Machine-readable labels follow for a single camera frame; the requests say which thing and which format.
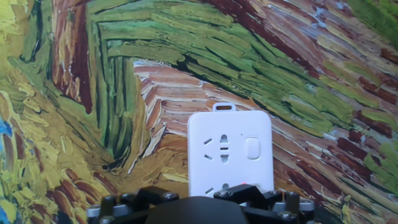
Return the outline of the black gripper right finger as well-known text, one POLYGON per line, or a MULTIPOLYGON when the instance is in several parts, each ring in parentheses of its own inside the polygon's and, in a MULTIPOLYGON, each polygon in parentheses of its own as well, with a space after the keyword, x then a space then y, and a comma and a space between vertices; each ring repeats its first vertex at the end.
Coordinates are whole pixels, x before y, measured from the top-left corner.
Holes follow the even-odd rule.
POLYGON ((219 190, 213 197, 238 205, 247 223, 315 223, 314 201, 302 199, 296 192, 262 193, 255 185, 241 184, 219 190))

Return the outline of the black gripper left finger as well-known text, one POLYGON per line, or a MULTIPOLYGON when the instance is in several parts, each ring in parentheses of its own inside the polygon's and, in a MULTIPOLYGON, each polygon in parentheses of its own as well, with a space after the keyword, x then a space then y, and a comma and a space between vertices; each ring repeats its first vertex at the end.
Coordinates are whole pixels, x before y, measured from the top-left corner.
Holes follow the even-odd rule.
POLYGON ((99 205, 92 205, 86 210, 87 222, 112 223, 117 218, 133 213, 148 212, 151 205, 161 205, 179 198, 179 194, 156 186, 144 187, 133 193, 108 195, 102 198, 99 205))

